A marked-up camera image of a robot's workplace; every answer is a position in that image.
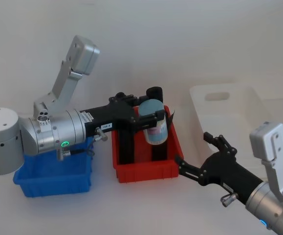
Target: white table surface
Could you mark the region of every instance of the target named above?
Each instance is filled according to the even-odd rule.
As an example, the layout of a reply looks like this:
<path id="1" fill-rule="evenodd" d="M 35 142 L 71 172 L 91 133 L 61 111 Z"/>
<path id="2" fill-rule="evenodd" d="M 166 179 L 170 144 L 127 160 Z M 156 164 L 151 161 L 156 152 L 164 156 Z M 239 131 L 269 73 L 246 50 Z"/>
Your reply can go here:
<path id="1" fill-rule="evenodd" d="M 283 100 L 265 103 L 283 120 Z M 187 128 L 195 118 L 192 107 L 173 108 L 185 159 L 200 165 Z M 26 198 L 13 184 L 13 174 L 0 176 L 0 235 L 274 234 L 239 201 L 224 208 L 219 199 L 226 191 L 217 185 L 202 187 L 183 176 L 120 184 L 112 167 L 111 141 L 96 143 L 95 151 L 88 193 Z"/>

